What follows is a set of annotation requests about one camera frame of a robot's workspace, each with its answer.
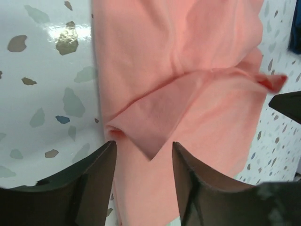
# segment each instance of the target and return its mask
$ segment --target pink cloth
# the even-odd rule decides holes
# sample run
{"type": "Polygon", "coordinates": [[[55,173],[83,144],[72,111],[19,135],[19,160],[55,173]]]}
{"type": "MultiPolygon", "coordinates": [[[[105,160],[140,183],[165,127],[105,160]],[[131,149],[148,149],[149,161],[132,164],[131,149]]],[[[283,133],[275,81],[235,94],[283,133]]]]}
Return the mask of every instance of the pink cloth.
{"type": "Polygon", "coordinates": [[[172,142],[234,176],[247,160],[267,92],[259,73],[262,0],[94,0],[100,99],[117,141],[123,226],[178,216],[172,142]]]}

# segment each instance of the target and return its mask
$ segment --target pink fabric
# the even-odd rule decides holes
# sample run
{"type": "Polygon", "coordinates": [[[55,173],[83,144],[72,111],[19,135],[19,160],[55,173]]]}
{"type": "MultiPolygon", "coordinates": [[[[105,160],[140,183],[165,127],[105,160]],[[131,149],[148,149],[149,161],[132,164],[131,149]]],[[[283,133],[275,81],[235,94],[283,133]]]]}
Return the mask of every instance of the pink fabric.
{"type": "Polygon", "coordinates": [[[262,0],[94,0],[106,138],[117,141],[124,226],[178,216],[172,142],[228,176],[240,172],[267,92],[259,73],[262,0]]]}

